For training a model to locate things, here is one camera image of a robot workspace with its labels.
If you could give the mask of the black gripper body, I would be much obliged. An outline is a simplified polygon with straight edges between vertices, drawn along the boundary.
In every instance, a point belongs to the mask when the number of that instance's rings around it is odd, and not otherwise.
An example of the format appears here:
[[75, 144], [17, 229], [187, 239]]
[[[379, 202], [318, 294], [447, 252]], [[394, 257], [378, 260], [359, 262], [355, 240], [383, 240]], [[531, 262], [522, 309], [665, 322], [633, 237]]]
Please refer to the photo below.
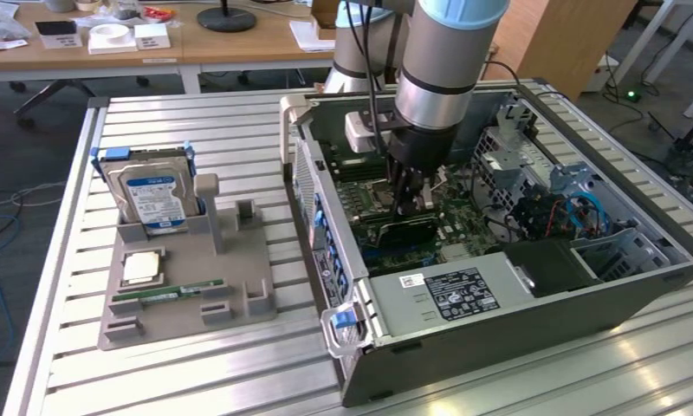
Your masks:
[[402, 167], [433, 173], [447, 157], [454, 137], [455, 126], [439, 130], [401, 127], [391, 131], [387, 152]]

